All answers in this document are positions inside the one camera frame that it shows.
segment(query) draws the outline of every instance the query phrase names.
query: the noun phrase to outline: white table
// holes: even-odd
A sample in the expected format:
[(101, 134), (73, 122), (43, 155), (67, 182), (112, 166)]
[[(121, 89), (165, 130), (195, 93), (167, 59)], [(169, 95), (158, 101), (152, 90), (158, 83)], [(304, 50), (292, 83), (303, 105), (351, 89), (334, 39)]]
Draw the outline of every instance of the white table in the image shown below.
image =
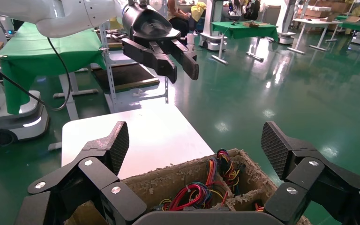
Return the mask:
[(321, 35), (321, 38), (319, 39), (318, 45), (317, 46), (309, 45), (309, 46), (311, 48), (314, 48), (314, 49), (318, 49), (318, 50), (321, 50), (321, 51), (326, 51), (326, 49), (321, 48), (320, 46), (321, 46), (321, 43), (323, 41), (323, 38), (325, 37), (325, 33), (326, 33), (326, 30), (328, 29), (328, 26), (330, 24), (342, 23), (342, 22), (339, 22), (339, 21), (331, 21), (331, 22), (320, 21), (319, 19), (311, 19), (311, 21), (309, 21), (307, 19), (295, 19), (294, 21), (303, 23), (303, 28), (301, 28), (299, 39), (297, 40), (295, 48), (288, 48), (288, 50), (290, 50), (292, 52), (295, 52), (295, 53), (300, 53), (300, 54), (305, 54), (304, 52), (297, 50), (297, 48), (299, 47), (299, 43), (301, 41), (301, 37), (303, 35), (304, 29), (305, 29), (306, 26), (307, 27), (324, 27), (324, 30), (323, 30), (323, 33)]
[(214, 154), (175, 106), (159, 105), (68, 122), (61, 166), (74, 160), (86, 142), (108, 136), (117, 121), (127, 122), (130, 139), (120, 179)]

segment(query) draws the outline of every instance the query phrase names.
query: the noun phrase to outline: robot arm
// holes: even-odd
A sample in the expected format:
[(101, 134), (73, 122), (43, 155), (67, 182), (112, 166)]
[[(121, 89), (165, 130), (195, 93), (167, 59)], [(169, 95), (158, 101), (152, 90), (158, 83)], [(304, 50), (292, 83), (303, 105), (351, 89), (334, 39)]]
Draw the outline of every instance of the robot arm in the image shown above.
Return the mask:
[(0, 16), (33, 23), (49, 38), (62, 38), (122, 17), (127, 0), (0, 0)]
[(171, 54), (191, 79), (198, 79), (199, 67), (192, 46), (180, 44), (180, 32), (145, 1), (0, 0), (0, 16), (33, 23), (49, 38), (69, 36), (117, 17), (130, 38), (122, 41), (126, 56), (175, 83), (177, 68), (167, 56)]

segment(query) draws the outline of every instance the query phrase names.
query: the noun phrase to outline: green floor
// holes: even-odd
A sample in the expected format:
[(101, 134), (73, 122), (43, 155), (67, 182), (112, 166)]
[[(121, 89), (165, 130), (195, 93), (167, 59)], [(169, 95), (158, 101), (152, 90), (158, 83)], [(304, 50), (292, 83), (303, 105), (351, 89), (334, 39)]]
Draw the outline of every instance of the green floor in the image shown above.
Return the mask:
[[(312, 142), (331, 162), (360, 175), (360, 55), (355, 47), (348, 49), (349, 37), (339, 36), (328, 52), (306, 47), (318, 39), (319, 34), (309, 34), (302, 40), (300, 50), (306, 55), (281, 45), (273, 51), (262, 40), (257, 54), (265, 58), (263, 63), (245, 55), (255, 38), (229, 40), (228, 66), (198, 50), (199, 80), (179, 72), (172, 104), (214, 151), (244, 149), (277, 184), (260, 147), (265, 121), (275, 121), (289, 136)], [(99, 88), (87, 74), (77, 80), (80, 89)], [(41, 91), (49, 104), (62, 103), (52, 98), (61, 91), (57, 78), (39, 77), (33, 89)], [(75, 100), (80, 118), (108, 113), (101, 93)], [(0, 225), (13, 223), (32, 181), (60, 167), (60, 151), (48, 152), (47, 146), (61, 140), (69, 117), (66, 110), (49, 114), (50, 126), (43, 137), (0, 148)], [(337, 224), (316, 204), (305, 215), (314, 225)]]

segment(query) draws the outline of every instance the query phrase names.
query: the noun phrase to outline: box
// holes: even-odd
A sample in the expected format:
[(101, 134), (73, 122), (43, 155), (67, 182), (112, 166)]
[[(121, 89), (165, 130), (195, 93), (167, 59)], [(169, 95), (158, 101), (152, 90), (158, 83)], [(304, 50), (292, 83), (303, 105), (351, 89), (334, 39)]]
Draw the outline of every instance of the box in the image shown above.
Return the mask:
[[(253, 201), (260, 199), (263, 203), (266, 203), (277, 189), (275, 184), (244, 151), (233, 149), (228, 151), (228, 154), (234, 164), (243, 164), (246, 167), (239, 176), (241, 195), (234, 196), (231, 189), (224, 183), (224, 189), (229, 193), (225, 206), (230, 211), (250, 211), (253, 210)], [(122, 182), (127, 184), (130, 189), (143, 199), (147, 204), (147, 208), (150, 209), (158, 205), (162, 199), (174, 197), (186, 184), (193, 181), (203, 182), (207, 178), (206, 164), (209, 158), (212, 157), (216, 158), (216, 154), (130, 177), (122, 180)], [(215, 180), (223, 182), (223, 179), (218, 174)], [(220, 200), (213, 200), (217, 202), (216, 205), (212, 205), (213, 208), (221, 206)], [(96, 220), (95, 224), (101, 225), (101, 216), (95, 214), (98, 214), (98, 212), (90, 203), (83, 204), (78, 207), (66, 225), (92, 225), (93, 223), (90, 223), (88, 218), (94, 218)], [(300, 218), (297, 224), (311, 225), (304, 216)]]
[(317, 2), (317, 0), (310, 0), (310, 1), (308, 2), (308, 5), (309, 5), (309, 6), (314, 6), (316, 2)]
[(333, 20), (336, 19), (336, 17), (340, 15), (340, 13), (333, 13), (330, 16), (328, 16), (327, 18), (322, 18), (320, 19), (321, 21), (327, 21), (327, 22), (332, 22)]
[(344, 2), (331, 2), (331, 1), (317, 1), (316, 6), (331, 7), (332, 12), (347, 13), (350, 10), (351, 4)]
[(312, 16), (315, 18), (326, 18), (330, 15), (330, 12), (328, 11), (313, 11), (311, 9), (307, 9), (304, 16)]

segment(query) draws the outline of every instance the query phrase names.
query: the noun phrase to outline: red wire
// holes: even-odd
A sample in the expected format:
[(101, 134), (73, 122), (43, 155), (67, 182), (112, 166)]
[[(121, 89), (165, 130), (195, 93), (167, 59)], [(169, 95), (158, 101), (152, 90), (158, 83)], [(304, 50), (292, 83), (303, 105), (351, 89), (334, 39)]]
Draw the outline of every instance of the red wire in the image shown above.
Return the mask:
[[(187, 193), (188, 190), (193, 190), (193, 189), (197, 189), (199, 191), (198, 197), (196, 197), (194, 200), (179, 206), (180, 200), (183, 198), (184, 194)], [(184, 187), (177, 195), (176, 197), (173, 199), (173, 201), (170, 203), (169, 205), (169, 210), (170, 211), (179, 211), (179, 210), (183, 210), (184, 207), (188, 207), (188, 206), (192, 206), (198, 202), (200, 202), (201, 200), (203, 200), (205, 198), (205, 193), (201, 190), (201, 187), (199, 185), (196, 184), (190, 184), (188, 185), (188, 189), (187, 187)]]
[(223, 206), (223, 205), (224, 205), (224, 203), (225, 203), (225, 199), (227, 198), (227, 194), (228, 194), (228, 192), (225, 192), (225, 195), (224, 195), (223, 201), (221, 202), (221, 206)]

